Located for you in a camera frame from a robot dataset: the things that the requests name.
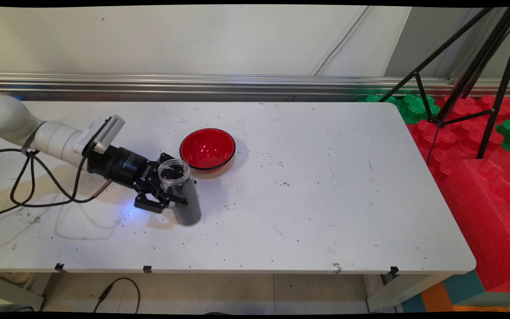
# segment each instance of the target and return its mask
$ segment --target clear plastic jar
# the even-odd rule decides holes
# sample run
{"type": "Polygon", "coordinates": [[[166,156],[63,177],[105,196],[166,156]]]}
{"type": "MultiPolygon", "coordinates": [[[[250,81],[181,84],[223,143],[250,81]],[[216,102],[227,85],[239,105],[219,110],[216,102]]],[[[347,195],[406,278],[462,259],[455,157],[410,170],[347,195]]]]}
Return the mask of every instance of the clear plastic jar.
{"type": "Polygon", "coordinates": [[[175,202],[172,207],[178,223],[184,226],[196,224],[202,217],[202,211],[190,166],[181,159],[169,159],[158,168],[158,177],[164,192],[188,202],[186,205],[175,202]]]}

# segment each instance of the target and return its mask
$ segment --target red bowl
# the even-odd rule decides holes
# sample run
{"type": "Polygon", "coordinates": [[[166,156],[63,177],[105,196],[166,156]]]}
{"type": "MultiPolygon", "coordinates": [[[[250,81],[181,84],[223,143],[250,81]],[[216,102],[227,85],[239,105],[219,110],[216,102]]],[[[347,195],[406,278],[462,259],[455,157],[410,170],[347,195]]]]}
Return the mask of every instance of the red bowl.
{"type": "Polygon", "coordinates": [[[234,153],[233,137],[216,128],[194,131],[180,143],[180,158],[198,170],[217,169],[229,162],[234,153]]]}

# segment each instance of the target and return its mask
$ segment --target tripod leg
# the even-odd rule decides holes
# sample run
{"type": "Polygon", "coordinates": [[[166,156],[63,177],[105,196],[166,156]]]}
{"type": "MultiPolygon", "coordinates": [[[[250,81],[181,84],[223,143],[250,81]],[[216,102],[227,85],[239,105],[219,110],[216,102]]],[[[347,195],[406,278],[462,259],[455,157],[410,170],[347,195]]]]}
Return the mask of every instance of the tripod leg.
{"type": "Polygon", "coordinates": [[[499,108],[501,107],[502,99],[505,96],[506,86],[509,84],[510,80],[510,55],[509,60],[506,63],[505,72],[503,73],[503,77],[501,78],[501,83],[499,85],[499,89],[497,91],[497,96],[495,97],[495,102],[493,103],[493,113],[489,116],[489,121],[487,121],[487,126],[485,127],[485,132],[483,133],[483,138],[481,139],[481,144],[479,145],[479,151],[477,152],[478,159],[483,158],[485,154],[485,149],[487,148],[487,143],[489,142],[489,138],[493,131],[493,126],[495,125],[495,120],[497,119],[497,115],[499,113],[499,108]]]}
{"type": "Polygon", "coordinates": [[[454,41],[456,41],[460,36],[462,36],[467,30],[469,30],[476,22],[478,22],[483,16],[485,16],[488,12],[490,12],[492,8],[482,8],[478,14],[476,14],[469,22],[467,22],[464,26],[462,26],[454,35],[452,35],[446,42],[444,42],[439,48],[437,48],[433,54],[429,55],[426,60],[422,61],[417,67],[413,69],[404,79],[402,79],[395,87],[391,89],[384,97],[382,97],[379,102],[384,102],[391,95],[393,95],[398,89],[400,89],[403,85],[405,85],[410,79],[413,78],[415,72],[419,72],[425,66],[434,60],[439,54],[441,54],[447,47],[449,47],[454,41]]]}
{"type": "Polygon", "coordinates": [[[471,93],[471,90],[475,86],[475,83],[477,82],[477,79],[481,76],[483,73],[483,69],[487,66],[487,63],[489,63],[489,60],[494,56],[494,54],[497,52],[497,49],[502,45],[502,43],[505,41],[505,38],[510,34],[510,29],[505,32],[504,35],[501,37],[501,41],[498,42],[498,44],[494,47],[494,49],[490,52],[490,54],[487,55],[487,57],[484,59],[484,62],[480,65],[479,71],[476,73],[477,76],[472,79],[470,84],[467,86],[467,89],[465,90],[464,94],[462,95],[462,98],[467,98],[469,93],[471,93]]]}
{"type": "Polygon", "coordinates": [[[501,19],[497,22],[496,26],[491,31],[491,34],[483,43],[483,46],[467,67],[467,70],[462,75],[460,80],[456,83],[454,89],[450,93],[450,97],[442,107],[442,110],[438,113],[436,119],[437,121],[445,121],[446,117],[448,117],[451,112],[453,106],[455,105],[457,99],[460,95],[466,90],[468,85],[471,83],[471,80],[474,78],[474,75],[479,71],[479,67],[484,62],[484,59],[488,56],[490,52],[493,51],[496,43],[502,38],[504,32],[508,30],[510,26],[510,7],[508,7],[505,13],[502,15],[501,19]]]}

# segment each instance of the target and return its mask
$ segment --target cable on floor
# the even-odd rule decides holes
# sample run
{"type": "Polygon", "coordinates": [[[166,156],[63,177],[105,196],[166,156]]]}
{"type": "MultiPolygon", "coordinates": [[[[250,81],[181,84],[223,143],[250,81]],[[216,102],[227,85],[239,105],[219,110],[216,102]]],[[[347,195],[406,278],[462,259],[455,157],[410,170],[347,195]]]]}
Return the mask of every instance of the cable on floor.
{"type": "Polygon", "coordinates": [[[436,144],[436,139],[438,137],[439,130],[440,130],[440,125],[438,124],[438,127],[436,128],[436,135],[434,135],[433,145],[430,147],[429,155],[426,158],[426,166],[428,166],[430,163],[430,154],[432,153],[432,149],[434,148],[434,145],[436,144]]]}
{"type": "Polygon", "coordinates": [[[121,279],[129,280],[129,281],[131,281],[135,285],[135,289],[137,289],[137,309],[135,309],[135,313],[137,313],[139,311],[139,305],[141,303],[141,292],[139,291],[139,286],[135,283],[135,281],[133,281],[133,280],[131,280],[129,278],[121,277],[121,278],[117,278],[116,280],[113,281],[113,283],[111,283],[107,287],[105,287],[104,292],[101,293],[100,298],[97,300],[97,305],[93,309],[93,312],[97,311],[97,307],[99,307],[100,303],[102,301],[104,301],[105,297],[107,297],[109,295],[109,292],[111,291],[111,289],[113,287],[113,284],[115,284],[118,280],[121,280],[121,279]]]}

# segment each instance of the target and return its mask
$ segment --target table leg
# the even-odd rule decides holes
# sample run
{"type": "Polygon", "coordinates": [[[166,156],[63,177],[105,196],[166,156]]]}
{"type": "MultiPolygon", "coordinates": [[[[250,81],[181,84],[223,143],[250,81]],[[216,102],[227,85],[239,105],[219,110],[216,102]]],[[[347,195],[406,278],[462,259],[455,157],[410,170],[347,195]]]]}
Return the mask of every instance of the table leg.
{"type": "Polygon", "coordinates": [[[34,311],[39,311],[43,300],[44,297],[22,289],[0,278],[0,304],[18,303],[31,306],[34,311]]]}
{"type": "Polygon", "coordinates": [[[450,274],[399,275],[367,298],[370,312],[385,312],[450,277],[450,274]]]}

